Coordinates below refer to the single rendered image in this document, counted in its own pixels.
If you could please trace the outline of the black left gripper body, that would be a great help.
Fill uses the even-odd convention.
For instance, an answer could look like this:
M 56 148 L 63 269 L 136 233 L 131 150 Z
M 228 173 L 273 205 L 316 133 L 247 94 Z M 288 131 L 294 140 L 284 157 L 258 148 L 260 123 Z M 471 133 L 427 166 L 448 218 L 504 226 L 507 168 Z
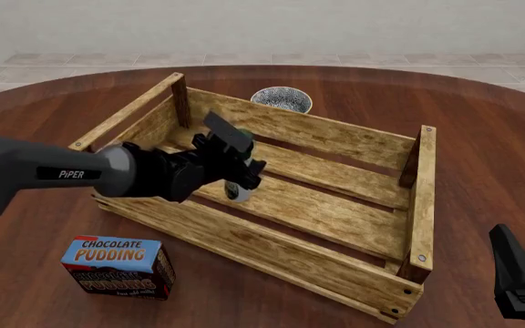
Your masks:
M 200 133 L 193 136 L 191 144 L 195 147 L 199 163 L 204 167 L 204 185 L 225 179 L 246 190 L 259 187 L 262 181 L 261 173 L 267 162 L 252 158 L 253 135 L 250 132 L 242 134 L 250 141 L 250 146 L 244 152 L 238 151 L 211 132 L 207 135 Z

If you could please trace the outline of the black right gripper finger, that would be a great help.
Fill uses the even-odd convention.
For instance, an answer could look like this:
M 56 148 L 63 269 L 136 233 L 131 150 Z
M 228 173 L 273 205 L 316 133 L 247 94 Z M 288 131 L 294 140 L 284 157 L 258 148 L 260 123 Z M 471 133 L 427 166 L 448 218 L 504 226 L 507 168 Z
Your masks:
M 505 224 L 489 232 L 495 262 L 495 292 L 525 290 L 525 251 Z

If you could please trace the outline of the salad dressing bottle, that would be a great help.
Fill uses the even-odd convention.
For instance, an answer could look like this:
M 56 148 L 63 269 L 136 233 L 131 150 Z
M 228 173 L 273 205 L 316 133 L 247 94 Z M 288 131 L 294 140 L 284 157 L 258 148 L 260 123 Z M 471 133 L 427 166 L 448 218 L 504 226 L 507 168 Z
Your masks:
M 252 146 L 254 145 L 254 136 L 253 134 L 249 131 L 249 130 L 246 130 L 246 129 L 240 129 L 240 131 L 245 134 L 247 137 L 249 137 L 249 139 L 251 140 L 252 142 Z M 245 161 L 244 161 L 244 164 L 246 166 L 250 166 L 251 163 L 252 163 L 252 150 L 250 150 L 248 152 L 248 155 L 249 155 L 249 158 L 247 158 Z M 227 197 L 227 199 L 231 200 L 231 201 L 236 201 L 236 202 L 243 202 L 243 201 L 246 201 L 250 198 L 250 195 L 251 195 L 251 190 L 246 190 L 245 188 L 242 188 L 241 185 L 239 185 L 238 183 L 236 182 L 230 182 L 228 180 L 225 180 L 224 181 L 224 191 L 225 191 L 225 195 Z

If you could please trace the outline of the wooden slat tray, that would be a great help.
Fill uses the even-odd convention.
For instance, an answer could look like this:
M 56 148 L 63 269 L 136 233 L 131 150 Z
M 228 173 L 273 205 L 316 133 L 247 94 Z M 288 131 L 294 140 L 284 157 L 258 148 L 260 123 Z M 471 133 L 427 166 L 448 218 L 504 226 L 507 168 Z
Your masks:
M 118 135 L 168 151 L 186 149 L 213 111 L 257 136 L 400 172 L 388 177 L 302 152 L 258 144 L 266 161 L 260 187 L 230 201 L 219 182 L 197 196 L 383 259 L 384 267 L 354 259 L 194 201 L 108 199 L 102 210 L 163 231 L 228 259 L 356 308 L 387 323 L 406 316 L 433 268 L 437 131 L 415 138 L 332 119 L 271 108 L 187 87 L 173 73 L 117 111 L 72 149 L 93 151 L 102 136 L 144 106 L 151 111 Z

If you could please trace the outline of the patterned bowl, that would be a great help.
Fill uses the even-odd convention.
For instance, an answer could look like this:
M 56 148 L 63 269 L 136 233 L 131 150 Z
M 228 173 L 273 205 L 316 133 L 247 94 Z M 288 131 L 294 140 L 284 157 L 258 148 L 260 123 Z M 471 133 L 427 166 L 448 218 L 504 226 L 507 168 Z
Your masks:
M 250 101 L 302 114 L 307 114 L 313 108 L 309 95 L 293 87 L 267 87 L 255 92 Z

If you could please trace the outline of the chocolate pudding box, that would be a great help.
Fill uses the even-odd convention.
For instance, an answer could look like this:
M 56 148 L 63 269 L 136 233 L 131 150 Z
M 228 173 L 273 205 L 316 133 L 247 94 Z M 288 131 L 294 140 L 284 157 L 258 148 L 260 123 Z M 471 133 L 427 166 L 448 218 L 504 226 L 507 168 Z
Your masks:
M 90 294 L 167 300 L 176 273 L 160 241 L 79 235 L 63 267 Z

